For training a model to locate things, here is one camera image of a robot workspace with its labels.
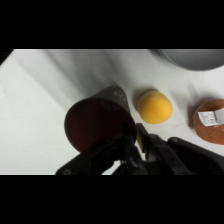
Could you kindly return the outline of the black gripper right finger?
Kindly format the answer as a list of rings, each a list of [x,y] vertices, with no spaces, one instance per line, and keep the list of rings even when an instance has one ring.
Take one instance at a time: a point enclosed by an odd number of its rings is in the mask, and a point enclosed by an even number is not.
[[[150,175],[224,175],[223,156],[178,137],[164,141],[140,123],[136,129]]]

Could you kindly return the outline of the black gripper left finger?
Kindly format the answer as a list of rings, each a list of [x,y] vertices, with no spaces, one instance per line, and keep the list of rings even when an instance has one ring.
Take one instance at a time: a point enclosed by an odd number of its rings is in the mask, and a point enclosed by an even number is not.
[[[121,164],[113,175],[147,175],[147,169],[131,136],[100,140],[60,167],[57,175],[102,175],[116,161]]]

